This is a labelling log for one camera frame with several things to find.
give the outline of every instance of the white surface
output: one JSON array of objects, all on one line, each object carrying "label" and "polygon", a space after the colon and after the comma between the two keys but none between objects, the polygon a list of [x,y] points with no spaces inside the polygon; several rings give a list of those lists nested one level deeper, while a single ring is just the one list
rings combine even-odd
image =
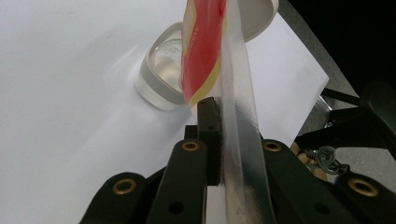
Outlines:
[{"label": "white surface", "polygon": [[[195,121],[133,83],[182,20],[185,1],[172,3],[0,3],[0,223],[77,223],[111,176],[165,166]],[[262,133],[290,144],[327,77],[279,16],[247,50]]]}]

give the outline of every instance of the plastic bag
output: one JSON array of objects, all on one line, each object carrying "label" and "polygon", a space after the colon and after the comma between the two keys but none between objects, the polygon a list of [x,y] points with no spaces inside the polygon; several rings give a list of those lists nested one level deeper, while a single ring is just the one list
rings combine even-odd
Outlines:
[{"label": "plastic bag", "polygon": [[182,44],[181,84],[192,112],[208,96],[220,106],[227,222],[275,222],[237,1],[190,0]]}]

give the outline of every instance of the white table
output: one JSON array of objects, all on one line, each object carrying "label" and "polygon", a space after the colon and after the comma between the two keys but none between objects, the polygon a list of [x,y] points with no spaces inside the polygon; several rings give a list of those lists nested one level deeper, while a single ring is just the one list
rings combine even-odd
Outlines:
[{"label": "white table", "polygon": [[[77,223],[111,176],[167,163],[187,107],[134,90],[185,1],[0,3],[0,223]],[[328,78],[283,19],[247,44],[260,128],[290,145]]]}]

